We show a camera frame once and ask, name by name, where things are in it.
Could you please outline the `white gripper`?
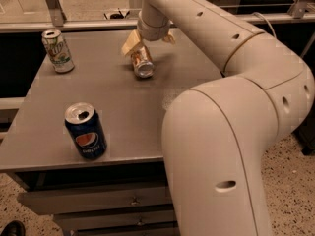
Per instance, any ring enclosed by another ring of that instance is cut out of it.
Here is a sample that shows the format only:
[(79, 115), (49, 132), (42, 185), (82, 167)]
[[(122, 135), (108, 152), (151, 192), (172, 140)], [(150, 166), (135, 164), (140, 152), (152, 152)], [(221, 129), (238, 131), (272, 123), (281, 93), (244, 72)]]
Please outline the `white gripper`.
[(137, 29), (131, 31), (121, 51), (129, 56), (138, 47), (143, 45), (143, 39), (157, 41), (162, 39), (166, 43), (174, 44), (175, 38), (169, 33), (170, 20), (161, 11), (149, 2), (142, 2), (142, 9), (138, 16)]

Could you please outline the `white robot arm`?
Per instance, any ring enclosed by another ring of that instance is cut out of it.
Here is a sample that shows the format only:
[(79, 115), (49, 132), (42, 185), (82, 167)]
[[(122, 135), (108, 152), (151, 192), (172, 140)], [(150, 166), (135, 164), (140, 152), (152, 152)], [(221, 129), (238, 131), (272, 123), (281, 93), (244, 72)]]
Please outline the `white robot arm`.
[(273, 236), (263, 153), (296, 129), (314, 78), (285, 45), (206, 0), (142, 0), (137, 30), (176, 25), (223, 72), (181, 93), (162, 124), (162, 153), (181, 236)]

